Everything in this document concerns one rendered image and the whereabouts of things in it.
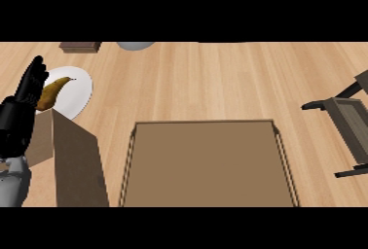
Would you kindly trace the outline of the brown yellow banana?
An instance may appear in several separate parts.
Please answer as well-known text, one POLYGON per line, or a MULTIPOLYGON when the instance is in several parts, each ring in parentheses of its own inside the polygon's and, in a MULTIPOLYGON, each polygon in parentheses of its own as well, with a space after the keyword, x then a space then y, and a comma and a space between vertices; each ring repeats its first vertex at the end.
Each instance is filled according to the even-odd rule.
POLYGON ((36 110, 46 111, 55 106, 58 94, 65 84, 73 80, 71 77, 63 77, 49 84, 42 91, 40 99, 37 101, 36 110))

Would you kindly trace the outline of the dark grey tiered basket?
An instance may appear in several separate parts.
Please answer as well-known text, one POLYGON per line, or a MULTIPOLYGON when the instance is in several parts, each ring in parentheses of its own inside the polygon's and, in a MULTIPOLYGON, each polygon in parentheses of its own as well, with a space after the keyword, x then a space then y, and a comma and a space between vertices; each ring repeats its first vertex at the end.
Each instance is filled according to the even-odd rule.
POLYGON ((337 178, 368 174, 368 109, 363 101, 352 98, 361 90, 368 94, 368 70, 355 76, 354 84, 336 97, 302 105, 303 110, 320 109, 329 112, 357 161, 352 170, 336 173, 337 178))

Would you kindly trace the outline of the white oval plate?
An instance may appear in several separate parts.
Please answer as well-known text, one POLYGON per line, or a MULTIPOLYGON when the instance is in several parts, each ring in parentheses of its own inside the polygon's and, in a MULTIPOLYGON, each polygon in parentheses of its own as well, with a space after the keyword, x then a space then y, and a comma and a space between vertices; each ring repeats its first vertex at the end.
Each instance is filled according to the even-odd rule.
POLYGON ((49 78, 45 85, 49 86, 57 80, 65 77, 70 77, 71 80, 61 88, 52 109, 73 120, 89 103, 94 82, 89 73, 82 68, 63 66, 49 70, 49 78))

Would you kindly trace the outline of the dark brown wooden block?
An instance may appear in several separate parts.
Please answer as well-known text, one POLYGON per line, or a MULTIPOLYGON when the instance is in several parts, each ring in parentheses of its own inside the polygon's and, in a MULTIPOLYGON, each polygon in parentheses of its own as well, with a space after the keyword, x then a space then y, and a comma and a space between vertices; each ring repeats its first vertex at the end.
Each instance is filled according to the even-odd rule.
POLYGON ((60 48, 64 53, 98 53, 101 42, 63 42, 60 48))

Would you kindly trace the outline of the grey round bowl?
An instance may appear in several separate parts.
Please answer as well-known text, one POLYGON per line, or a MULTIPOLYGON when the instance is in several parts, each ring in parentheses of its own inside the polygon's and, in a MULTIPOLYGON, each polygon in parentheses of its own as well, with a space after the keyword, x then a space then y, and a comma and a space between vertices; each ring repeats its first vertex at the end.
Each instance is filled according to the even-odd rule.
POLYGON ((119 46, 126 51, 141 51, 154 45, 153 42, 119 42, 119 46))

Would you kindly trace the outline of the open brown wooden drawer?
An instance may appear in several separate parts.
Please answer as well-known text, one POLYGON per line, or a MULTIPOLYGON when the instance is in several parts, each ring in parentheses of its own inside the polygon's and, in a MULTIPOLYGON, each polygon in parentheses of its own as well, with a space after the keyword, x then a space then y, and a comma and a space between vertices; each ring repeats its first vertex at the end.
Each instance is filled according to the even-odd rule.
POLYGON ((275 123, 271 120, 138 123, 120 204, 297 206, 275 123))

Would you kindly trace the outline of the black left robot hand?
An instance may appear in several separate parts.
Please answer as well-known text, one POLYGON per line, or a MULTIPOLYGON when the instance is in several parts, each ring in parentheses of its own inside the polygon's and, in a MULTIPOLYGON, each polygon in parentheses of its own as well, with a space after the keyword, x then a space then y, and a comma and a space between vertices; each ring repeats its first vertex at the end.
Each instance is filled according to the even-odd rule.
POLYGON ((0 159, 26 154, 31 140, 36 106, 49 77, 39 55, 23 75, 17 93, 0 102, 0 159))

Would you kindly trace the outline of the brown cabinet door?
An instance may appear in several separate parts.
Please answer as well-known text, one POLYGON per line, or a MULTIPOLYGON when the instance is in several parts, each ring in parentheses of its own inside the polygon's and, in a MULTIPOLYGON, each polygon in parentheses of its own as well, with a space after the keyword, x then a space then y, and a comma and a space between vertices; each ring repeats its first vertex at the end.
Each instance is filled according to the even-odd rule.
POLYGON ((31 180, 24 207, 110 205, 98 139, 55 110, 36 115, 27 162, 31 180))

